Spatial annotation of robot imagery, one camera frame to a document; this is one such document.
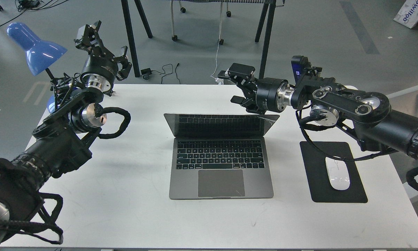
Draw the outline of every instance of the white mouse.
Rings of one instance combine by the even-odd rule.
[[[331,186],[336,190],[346,190],[350,187],[350,176],[344,161],[325,158],[328,178]]]

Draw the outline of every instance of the black table leg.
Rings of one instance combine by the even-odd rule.
[[[266,22],[265,40],[263,42],[262,60],[260,62],[260,72],[258,78],[265,75],[266,59],[268,57],[269,41],[271,39],[272,21],[274,19],[274,10],[276,9],[276,0],[269,5],[268,21]]]
[[[258,22],[257,33],[255,34],[255,42],[258,43],[260,35],[262,34],[263,24],[265,23],[266,11],[268,11],[269,3],[264,3],[262,8],[262,14],[260,15],[260,21]]]
[[[150,30],[149,22],[147,22],[146,13],[144,13],[144,9],[142,8],[140,0],[134,0],[134,4],[136,8],[138,8],[139,16],[141,17],[142,24],[144,24],[144,29],[146,29],[147,36],[149,38],[153,38],[152,31]]]
[[[133,64],[134,76],[139,78],[141,76],[141,73],[139,71],[138,56],[136,55],[136,47],[134,46],[133,27],[131,26],[130,11],[128,9],[127,0],[121,0],[121,5],[123,7],[124,21],[125,21],[126,30],[127,30],[128,46],[130,48],[131,60],[133,61],[132,64]]]

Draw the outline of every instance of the cardboard box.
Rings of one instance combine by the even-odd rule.
[[[412,28],[418,23],[418,0],[407,0],[393,19],[405,27]]]

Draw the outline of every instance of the mouse pad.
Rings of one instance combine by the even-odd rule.
[[[314,144],[331,155],[347,159],[353,158],[347,142],[314,142]],[[311,199],[314,202],[367,203],[367,195],[353,161],[346,162],[350,187],[340,191],[334,189],[330,184],[325,156],[306,141],[300,142],[300,149],[302,150]]]

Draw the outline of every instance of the white table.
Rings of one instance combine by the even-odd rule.
[[[117,139],[97,139],[93,158],[79,170],[50,179],[42,192],[61,194],[58,225],[64,243],[14,236],[7,247],[167,249],[418,248],[418,217],[388,156],[357,162],[368,202],[311,200],[299,142],[288,107],[265,135],[272,199],[170,200],[173,135],[163,113],[234,113],[241,90],[232,85],[115,85],[103,106],[131,113]],[[119,127],[109,116],[103,133]],[[315,141],[347,141],[336,129],[312,132]]]

